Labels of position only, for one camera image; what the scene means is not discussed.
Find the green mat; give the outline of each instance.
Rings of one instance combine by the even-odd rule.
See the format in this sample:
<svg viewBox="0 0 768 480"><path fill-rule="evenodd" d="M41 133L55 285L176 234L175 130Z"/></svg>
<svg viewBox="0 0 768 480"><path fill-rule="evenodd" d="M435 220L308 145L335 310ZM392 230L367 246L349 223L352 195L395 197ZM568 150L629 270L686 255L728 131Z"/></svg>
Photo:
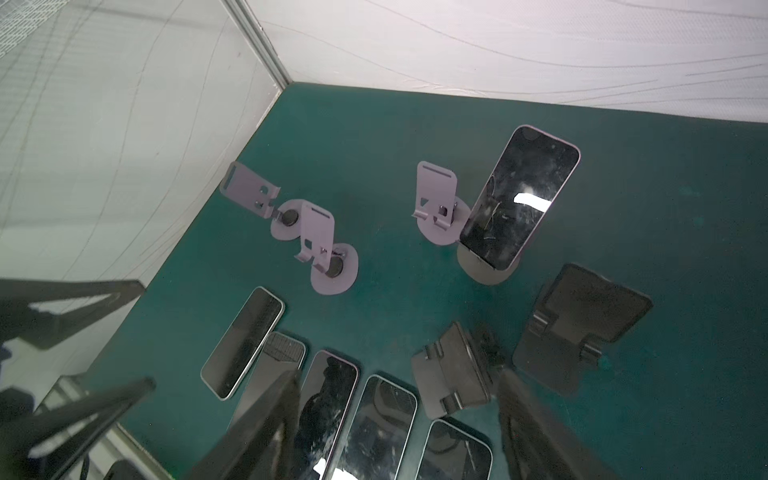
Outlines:
<svg viewBox="0 0 768 480"><path fill-rule="evenodd" d="M520 124L576 144L581 164L515 274L486 287L416 227L416 164L454 170L471 206ZM577 397L537 389L562 421L625 478L768 475L768 124L293 84L239 160L280 185L279 200L331 211L359 275L347 293L316 294L298 242L213 194L87 377L90 389L157 380L122 423L174 475L235 410L243 388L221 402L200 368L254 287L286 302L278 329L310 356L330 347L357 359L361 383L383 371L412 385L411 355L453 320L488 322L511 351L567 262L655 307ZM456 416L491 442L494 479L508 477L497 414ZM419 410L399 478L414 478L428 427Z"/></svg>

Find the white wall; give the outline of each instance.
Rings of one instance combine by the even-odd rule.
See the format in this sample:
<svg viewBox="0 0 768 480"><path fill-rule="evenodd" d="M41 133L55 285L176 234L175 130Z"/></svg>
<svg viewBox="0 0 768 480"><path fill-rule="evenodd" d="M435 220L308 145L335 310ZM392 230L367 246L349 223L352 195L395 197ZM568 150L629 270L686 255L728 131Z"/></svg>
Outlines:
<svg viewBox="0 0 768 480"><path fill-rule="evenodd" d="M0 276L148 284L277 95L217 0L71 0L0 58ZM87 369L129 309L11 342L0 388Z"/></svg>
<svg viewBox="0 0 768 480"><path fill-rule="evenodd" d="M247 0L296 81L768 121L766 0Z"/></svg>

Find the smartphone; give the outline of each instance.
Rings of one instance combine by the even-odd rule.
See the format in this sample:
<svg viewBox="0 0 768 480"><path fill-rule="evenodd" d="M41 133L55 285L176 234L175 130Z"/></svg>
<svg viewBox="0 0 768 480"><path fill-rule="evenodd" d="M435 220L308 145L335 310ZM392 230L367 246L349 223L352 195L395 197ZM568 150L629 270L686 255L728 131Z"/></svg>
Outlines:
<svg viewBox="0 0 768 480"><path fill-rule="evenodd" d="M341 425L357 385L358 368L320 350L301 387L299 428L293 441L294 480L329 477L330 462Z"/></svg>
<svg viewBox="0 0 768 480"><path fill-rule="evenodd" d="M416 414L416 396L371 375L332 480L395 480Z"/></svg>
<svg viewBox="0 0 768 480"><path fill-rule="evenodd" d="M285 303L263 286L250 294L200 371L219 399L232 396L285 309Z"/></svg>
<svg viewBox="0 0 768 480"><path fill-rule="evenodd" d="M458 240L494 269L508 269L580 158L574 145L530 125L518 127Z"/></svg>
<svg viewBox="0 0 768 480"><path fill-rule="evenodd" d="M488 480L492 464L488 444L437 419L429 427L416 480Z"/></svg>
<svg viewBox="0 0 768 480"><path fill-rule="evenodd" d="M284 372L301 368L306 355L306 345L280 332L272 332L266 338L261 353L253 365L253 373L232 415L233 425L261 397Z"/></svg>

